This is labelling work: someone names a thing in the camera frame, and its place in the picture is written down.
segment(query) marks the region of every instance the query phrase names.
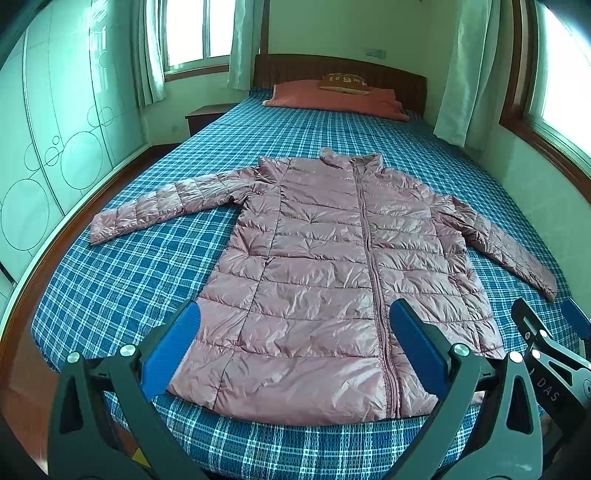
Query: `wooden nightstand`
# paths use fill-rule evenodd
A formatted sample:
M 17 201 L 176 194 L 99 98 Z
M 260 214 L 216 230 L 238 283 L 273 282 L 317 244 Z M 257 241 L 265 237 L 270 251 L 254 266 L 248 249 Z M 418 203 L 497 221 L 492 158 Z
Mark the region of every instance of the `wooden nightstand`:
M 224 113 L 234 108 L 237 103 L 224 103 L 222 105 L 206 105 L 194 112 L 186 115 L 185 118 L 189 123 L 189 133 L 191 136 L 203 130 L 211 122 L 220 118 Z

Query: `window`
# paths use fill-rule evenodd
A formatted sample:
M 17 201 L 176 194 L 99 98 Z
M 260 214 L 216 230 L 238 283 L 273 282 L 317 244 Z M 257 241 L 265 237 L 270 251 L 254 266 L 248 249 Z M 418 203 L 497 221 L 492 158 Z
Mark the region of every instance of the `window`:
M 546 2 L 512 1 L 513 58 L 500 123 L 591 203 L 591 44 Z
M 230 62 L 235 0 L 162 0 L 165 74 Z

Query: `zipper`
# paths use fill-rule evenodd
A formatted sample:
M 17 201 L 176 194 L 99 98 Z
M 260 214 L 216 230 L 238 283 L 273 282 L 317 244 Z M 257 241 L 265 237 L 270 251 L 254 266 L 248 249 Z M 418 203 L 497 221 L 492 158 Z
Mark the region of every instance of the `zipper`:
M 361 185 L 361 174 L 357 165 L 353 165 L 353 175 L 355 177 L 355 187 L 357 188 L 359 217 L 363 232 L 363 247 L 367 257 L 369 278 L 374 297 L 374 321 L 378 332 L 379 347 L 382 351 L 382 369 L 384 372 L 384 384 L 386 386 L 386 415 L 388 418 L 392 418 L 395 408 L 398 408 L 397 405 L 394 405 L 394 392 L 398 392 L 398 378 L 396 377 L 396 369 L 392 363 L 392 342 L 390 339 L 389 323 L 387 322 L 384 296 L 382 295 L 382 288 L 379 283 L 378 269 L 375 258 L 371 253 L 371 237 L 365 207 L 365 194 Z

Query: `wooden headboard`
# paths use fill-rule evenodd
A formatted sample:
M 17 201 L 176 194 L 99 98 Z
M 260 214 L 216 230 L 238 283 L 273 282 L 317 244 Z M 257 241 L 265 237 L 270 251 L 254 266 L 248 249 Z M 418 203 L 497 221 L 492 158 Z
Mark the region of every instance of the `wooden headboard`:
M 393 88 L 396 98 L 402 102 L 404 108 L 420 115 L 425 113 L 425 77 L 367 61 L 321 55 L 259 53 L 255 60 L 254 86 L 273 88 L 277 83 L 292 80 L 320 80 L 327 73 L 333 72 L 359 75 L 372 87 Z

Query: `wooden floor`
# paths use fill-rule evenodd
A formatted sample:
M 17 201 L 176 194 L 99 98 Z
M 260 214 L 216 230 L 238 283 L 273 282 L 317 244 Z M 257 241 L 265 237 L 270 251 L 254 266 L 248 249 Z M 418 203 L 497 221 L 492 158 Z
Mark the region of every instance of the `wooden floor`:
M 57 251 L 65 252 L 73 241 L 88 225 L 92 216 L 101 210 L 111 198 L 120 192 L 131 180 L 136 178 L 150 165 L 154 164 L 176 145 L 158 145 L 151 147 L 131 162 L 112 182 L 113 187 L 99 194 L 85 205 L 82 218 L 86 220 L 79 227 L 68 233 L 69 237 L 59 239 L 62 243 Z M 20 308 L 16 318 L 9 324 L 1 340 L 2 365 L 0 365 L 0 410 L 14 435 L 27 453 L 47 471 L 47 430 L 53 403 L 53 394 L 57 384 L 57 373 L 47 366 L 31 336 L 31 319 L 37 308 L 47 282 L 61 258 L 50 258 L 44 273 L 37 277 L 37 284 L 29 290 L 29 298 L 24 303 L 27 310 Z M 38 290 L 31 298 L 31 291 Z M 137 445 L 132 435 L 119 427 L 119 436 L 125 451 L 132 456 Z

